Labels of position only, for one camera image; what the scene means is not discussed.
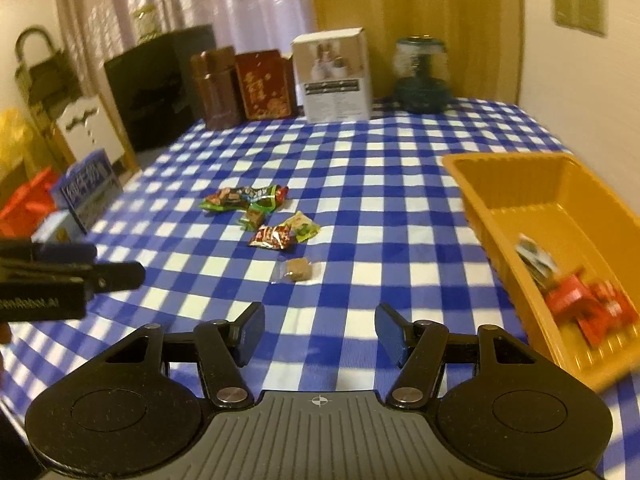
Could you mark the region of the person's hand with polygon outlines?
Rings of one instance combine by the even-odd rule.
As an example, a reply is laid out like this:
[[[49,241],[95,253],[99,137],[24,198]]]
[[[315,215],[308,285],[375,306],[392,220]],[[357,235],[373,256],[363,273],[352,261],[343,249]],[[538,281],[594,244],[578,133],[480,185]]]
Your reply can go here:
[[[0,382],[4,382],[6,374],[6,359],[4,358],[4,348],[12,342],[12,330],[8,323],[0,323]]]

